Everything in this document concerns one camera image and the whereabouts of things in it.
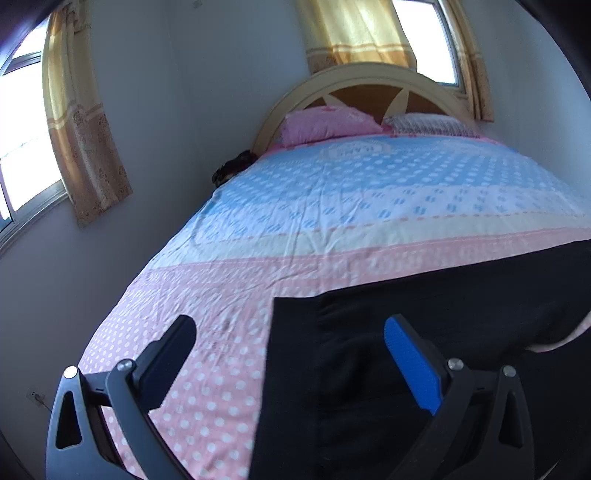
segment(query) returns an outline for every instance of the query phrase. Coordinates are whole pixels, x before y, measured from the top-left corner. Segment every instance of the white wall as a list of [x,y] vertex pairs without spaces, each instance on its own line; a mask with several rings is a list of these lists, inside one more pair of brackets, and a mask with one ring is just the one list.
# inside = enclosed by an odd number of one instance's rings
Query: white wall
[[491,81],[483,128],[591,197],[591,100],[549,33],[515,0],[463,0]]
[[213,173],[252,146],[269,110],[309,76],[292,0],[170,0],[170,30]]
[[135,193],[84,229],[64,202],[0,256],[0,429],[38,480],[48,412],[27,389],[53,404],[64,367],[209,193],[161,1],[93,4],[99,90]]

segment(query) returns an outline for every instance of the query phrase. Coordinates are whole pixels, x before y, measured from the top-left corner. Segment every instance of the pillow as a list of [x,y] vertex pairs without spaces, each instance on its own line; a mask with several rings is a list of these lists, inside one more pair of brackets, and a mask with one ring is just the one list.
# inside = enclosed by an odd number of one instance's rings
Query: pillow
[[382,126],[388,126],[392,133],[399,135],[447,135],[450,137],[479,138],[480,134],[470,129],[458,119],[435,113],[405,113],[386,116]]
[[281,126],[284,147],[351,135],[381,134],[374,118],[348,106],[316,106],[288,113]]

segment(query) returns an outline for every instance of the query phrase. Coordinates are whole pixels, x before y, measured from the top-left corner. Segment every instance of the window sill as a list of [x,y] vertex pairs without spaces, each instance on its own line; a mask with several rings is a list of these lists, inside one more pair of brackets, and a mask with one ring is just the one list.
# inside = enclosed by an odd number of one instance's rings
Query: window sill
[[27,208],[28,205],[24,205],[22,207],[24,213],[21,214],[20,218],[0,232],[0,255],[2,255],[31,225],[67,198],[68,194],[66,193],[66,189],[64,188],[63,183],[59,181],[31,200],[30,203],[33,204],[31,207]]

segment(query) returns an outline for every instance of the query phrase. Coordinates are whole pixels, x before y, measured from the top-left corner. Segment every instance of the yellow curtain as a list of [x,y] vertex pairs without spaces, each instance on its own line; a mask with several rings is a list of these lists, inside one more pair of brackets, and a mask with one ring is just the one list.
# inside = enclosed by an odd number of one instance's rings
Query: yellow curtain
[[482,54],[460,0],[439,0],[452,31],[466,88],[468,108],[476,120],[493,122],[491,87]]
[[417,70],[391,0],[296,0],[312,73],[356,61]]
[[51,15],[41,68],[51,143],[85,226],[132,193],[96,85],[86,0],[62,4]]

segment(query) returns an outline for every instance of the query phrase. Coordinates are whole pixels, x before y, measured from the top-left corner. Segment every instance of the window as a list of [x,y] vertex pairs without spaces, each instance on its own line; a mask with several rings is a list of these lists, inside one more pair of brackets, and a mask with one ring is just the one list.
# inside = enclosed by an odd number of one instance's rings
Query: window
[[437,0],[392,0],[408,42],[417,58],[417,71],[431,80],[461,88],[456,49]]
[[43,104],[46,29],[47,21],[26,37],[0,77],[0,248],[65,197]]

